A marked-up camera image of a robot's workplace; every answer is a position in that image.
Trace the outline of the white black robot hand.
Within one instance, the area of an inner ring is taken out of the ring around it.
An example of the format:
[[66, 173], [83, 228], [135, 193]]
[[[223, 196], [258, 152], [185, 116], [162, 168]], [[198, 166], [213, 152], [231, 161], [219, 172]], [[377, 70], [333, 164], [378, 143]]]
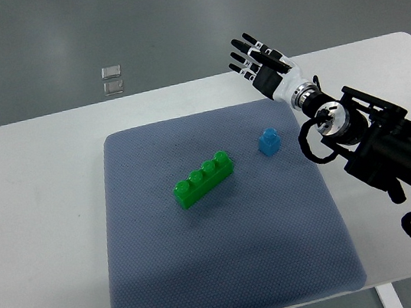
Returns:
[[301, 97], [318, 86], [304, 78], [302, 69], [286, 55], [247, 33], [233, 39], [230, 56], [236, 61], [229, 68], [248, 80], [264, 97], [284, 100], [298, 106]]

